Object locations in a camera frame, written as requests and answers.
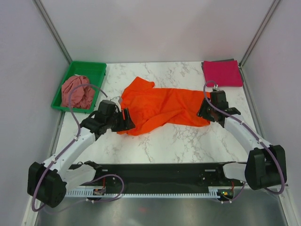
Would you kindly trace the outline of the orange t shirt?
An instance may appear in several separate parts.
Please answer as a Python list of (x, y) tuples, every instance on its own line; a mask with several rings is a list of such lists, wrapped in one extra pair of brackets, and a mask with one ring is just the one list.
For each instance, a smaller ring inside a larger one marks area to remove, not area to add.
[(205, 96), (209, 94), (197, 90), (156, 88), (136, 77), (121, 95), (121, 108), (128, 109), (135, 128), (119, 134), (139, 136), (165, 124), (208, 126), (210, 121), (197, 116)]

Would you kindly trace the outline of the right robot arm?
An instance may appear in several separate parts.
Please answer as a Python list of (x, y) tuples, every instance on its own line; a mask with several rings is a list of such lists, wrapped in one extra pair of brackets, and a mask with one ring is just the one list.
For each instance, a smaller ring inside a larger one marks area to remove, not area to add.
[(215, 174), (216, 182), (227, 185), (232, 179), (246, 182), (253, 190), (280, 186), (281, 194), (287, 181), (285, 150), (280, 145), (272, 145), (258, 135), (245, 121), (241, 112), (229, 107), (223, 90), (213, 90), (209, 97), (204, 97), (198, 117), (216, 122), (226, 129), (248, 153), (246, 162), (231, 162)]

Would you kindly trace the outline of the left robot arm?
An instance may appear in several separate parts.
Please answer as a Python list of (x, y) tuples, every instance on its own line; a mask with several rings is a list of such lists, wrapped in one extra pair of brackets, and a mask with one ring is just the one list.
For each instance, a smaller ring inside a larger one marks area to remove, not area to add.
[(100, 165), (87, 161), (71, 169), (72, 164), (107, 130), (121, 132), (135, 128), (129, 110), (120, 109), (110, 100), (101, 101), (98, 109), (77, 125), (77, 134), (65, 148), (43, 163), (34, 162), (29, 167), (27, 193), (32, 196), (34, 211), (38, 211), (35, 200), (54, 208), (68, 191), (87, 183), (99, 185), (103, 181), (103, 173), (98, 171)]

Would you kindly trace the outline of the folded magenta t shirt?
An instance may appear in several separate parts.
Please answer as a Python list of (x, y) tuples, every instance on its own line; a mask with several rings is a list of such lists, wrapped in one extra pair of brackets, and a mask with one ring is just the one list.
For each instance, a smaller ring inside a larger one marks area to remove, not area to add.
[(214, 81), (219, 87), (242, 87), (243, 81), (237, 62), (205, 62), (205, 81)]

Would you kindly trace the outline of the dusty pink t shirt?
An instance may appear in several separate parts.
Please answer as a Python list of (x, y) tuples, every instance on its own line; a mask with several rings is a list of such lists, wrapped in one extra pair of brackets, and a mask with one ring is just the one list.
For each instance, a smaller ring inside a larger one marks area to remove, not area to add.
[(92, 101), (94, 99), (95, 90), (90, 86), (81, 86), (82, 84), (89, 84), (90, 81), (88, 77), (83, 75), (71, 76), (62, 85), (61, 96), (62, 96), (62, 107), (69, 107), (69, 96), (71, 94), (71, 107), (79, 109), (90, 109)]

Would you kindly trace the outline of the folded grey t shirt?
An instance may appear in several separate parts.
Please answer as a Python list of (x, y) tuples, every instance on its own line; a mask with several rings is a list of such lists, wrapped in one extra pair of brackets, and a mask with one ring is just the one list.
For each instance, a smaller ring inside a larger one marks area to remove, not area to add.
[(201, 68), (204, 71), (205, 70), (205, 62), (214, 62), (214, 63), (219, 63), (219, 62), (231, 62), (231, 61), (235, 61), (237, 62), (238, 68), (239, 68), (239, 62), (233, 58), (229, 58), (229, 59), (224, 59), (224, 60), (215, 60), (215, 61), (203, 61), (201, 62)]

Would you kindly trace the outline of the green plastic bin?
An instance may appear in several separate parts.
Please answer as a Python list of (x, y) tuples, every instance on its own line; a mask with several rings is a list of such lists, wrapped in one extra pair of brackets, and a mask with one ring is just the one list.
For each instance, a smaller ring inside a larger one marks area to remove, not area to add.
[(75, 113), (91, 113), (94, 108), (98, 98), (99, 90), (96, 87), (101, 87), (105, 73), (106, 73), (107, 65), (105, 63), (95, 63), (95, 62), (82, 62), (82, 61), (73, 61), (69, 69), (67, 70), (66, 74), (64, 75), (63, 80), (55, 94), (55, 97), (52, 101), (51, 107), (60, 111), (69, 111), (69, 107), (71, 107), (71, 94), (69, 96), (69, 107), (62, 107), (62, 96), (61, 96), (61, 88), (63, 83), (70, 78), (71, 76), (83, 75), (88, 77), (90, 83), (89, 84), (82, 84), (75, 87), (72, 92), (81, 86), (90, 86), (95, 90), (94, 99), (92, 101), (92, 105), (90, 109), (79, 109), (79, 108), (72, 108)]

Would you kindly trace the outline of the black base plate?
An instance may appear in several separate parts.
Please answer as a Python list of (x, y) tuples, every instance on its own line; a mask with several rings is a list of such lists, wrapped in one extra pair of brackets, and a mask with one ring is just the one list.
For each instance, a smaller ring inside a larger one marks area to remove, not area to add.
[(228, 179), (223, 163), (96, 164), (96, 174), (87, 186), (207, 186), (239, 187), (242, 182)]

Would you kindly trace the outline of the right aluminium frame post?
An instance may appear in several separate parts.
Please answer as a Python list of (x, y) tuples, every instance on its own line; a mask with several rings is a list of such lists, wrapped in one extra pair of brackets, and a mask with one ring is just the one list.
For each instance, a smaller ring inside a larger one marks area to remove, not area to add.
[(279, 7), (281, 0), (273, 0), (268, 11), (266, 12), (262, 22), (260, 23), (258, 29), (255, 32), (248, 48), (246, 49), (242, 59), (239, 62), (239, 68), (242, 69), (246, 64), (248, 58), (250, 57), (252, 51), (254, 50), (256, 44), (258, 43), (260, 37), (263, 35), (265, 29), (267, 28), (269, 22), (271, 21), (272, 17), (274, 16), (277, 8)]

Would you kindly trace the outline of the aluminium frame post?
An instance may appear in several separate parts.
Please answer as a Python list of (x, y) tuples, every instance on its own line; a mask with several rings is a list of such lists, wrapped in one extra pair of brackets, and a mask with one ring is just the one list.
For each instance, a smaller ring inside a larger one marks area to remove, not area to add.
[(72, 58), (66, 48), (66, 46), (63, 43), (63, 40), (61, 39), (57, 29), (55, 28), (54, 23), (52, 22), (43, 2), (41, 0), (32, 0), (35, 7), (37, 8), (39, 14), (41, 15), (44, 23), (47, 25), (52, 37), (54, 38), (55, 42), (57, 43), (61, 53), (63, 54), (64, 58), (70, 64), (72, 62)]
[(256, 44), (258, 43), (260, 37), (263, 35), (265, 29), (267, 28), (269, 22), (271, 21), (272, 17), (274, 16), (277, 8), (279, 7), (281, 0), (273, 0), (268, 11), (266, 12), (262, 22), (260, 23), (258, 29), (255, 32), (248, 48), (246, 49), (242, 59), (239, 62), (239, 68), (242, 69), (246, 64), (248, 58), (250, 57), (252, 51), (254, 50)]

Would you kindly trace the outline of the left aluminium frame post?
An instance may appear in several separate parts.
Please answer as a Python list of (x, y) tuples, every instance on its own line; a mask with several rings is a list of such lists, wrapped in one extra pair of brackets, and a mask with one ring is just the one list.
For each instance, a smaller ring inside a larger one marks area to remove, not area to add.
[(72, 58), (66, 48), (66, 46), (63, 43), (63, 40), (61, 39), (57, 29), (55, 28), (54, 23), (52, 22), (43, 2), (41, 0), (32, 0), (35, 7), (37, 8), (39, 14), (41, 15), (44, 23), (47, 25), (52, 37), (54, 38), (55, 42), (57, 43), (61, 53), (63, 54), (64, 58), (70, 64), (72, 62)]

